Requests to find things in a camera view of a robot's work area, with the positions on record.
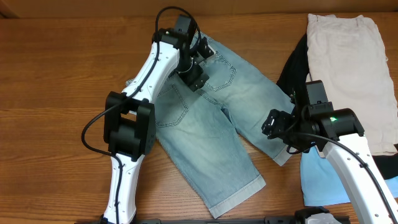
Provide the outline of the light blue denim shorts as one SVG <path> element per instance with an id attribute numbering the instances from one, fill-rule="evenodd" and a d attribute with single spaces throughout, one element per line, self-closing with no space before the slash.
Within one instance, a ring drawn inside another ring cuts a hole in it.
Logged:
<path id="1" fill-rule="evenodd" d="M 170 77 L 155 101 L 155 118 L 160 144 L 218 218 L 266 184 L 242 138 L 278 165 L 289 159 L 285 143 L 261 128 L 271 110 L 290 112 L 293 104 L 255 66 L 213 39 L 208 43 L 215 56 L 200 64 L 205 85 L 192 91 Z"/>

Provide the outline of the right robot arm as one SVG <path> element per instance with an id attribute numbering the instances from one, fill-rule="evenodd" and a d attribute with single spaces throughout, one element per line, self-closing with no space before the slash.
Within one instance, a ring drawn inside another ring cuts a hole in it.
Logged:
<path id="1" fill-rule="evenodd" d="M 397 223 L 397 202 L 354 111 L 334 110 L 320 80 L 307 82 L 291 100 L 293 112 L 270 110 L 262 133 L 283 140 L 295 154 L 316 146 L 338 174 L 361 223 Z"/>

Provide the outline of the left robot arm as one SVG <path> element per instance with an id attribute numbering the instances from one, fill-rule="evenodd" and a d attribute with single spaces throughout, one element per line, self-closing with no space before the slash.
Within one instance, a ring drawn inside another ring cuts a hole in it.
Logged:
<path id="1" fill-rule="evenodd" d="M 174 27 L 156 29 L 150 54 L 132 83 L 121 93 L 109 93 L 103 139 L 111 153 L 112 178 L 101 223 L 135 222 L 139 169 L 155 143 L 155 99 L 171 75 L 191 91 L 203 87 L 208 75 L 197 58 L 214 54 L 194 18 L 181 14 Z"/>

